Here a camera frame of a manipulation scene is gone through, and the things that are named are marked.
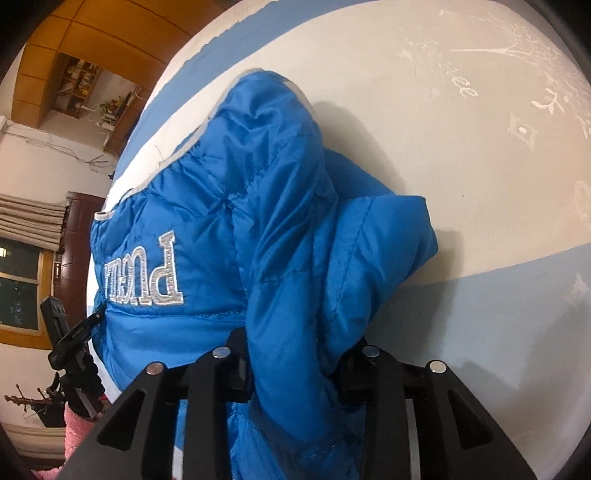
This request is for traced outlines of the pink sleeve forearm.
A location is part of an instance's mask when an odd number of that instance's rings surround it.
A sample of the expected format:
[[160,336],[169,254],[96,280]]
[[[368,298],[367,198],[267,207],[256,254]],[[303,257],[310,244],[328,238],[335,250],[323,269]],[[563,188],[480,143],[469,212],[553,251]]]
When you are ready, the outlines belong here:
[[[64,458],[68,461],[77,447],[93,428],[95,421],[83,418],[75,413],[69,405],[64,409],[65,437],[64,437]],[[60,473],[61,467],[50,470],[33,471],[33,475],[40,480],[55,480]]]

